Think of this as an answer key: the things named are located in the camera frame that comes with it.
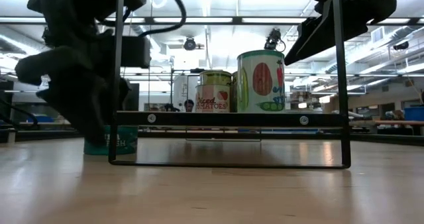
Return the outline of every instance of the wooden floor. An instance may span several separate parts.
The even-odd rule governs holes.
[[[412,224],[424,148],[352,143],[349,170],[112,166],[81,139],[0,146],[0,223]],[[331,142],[140,141],[139,162],[339,163]]]

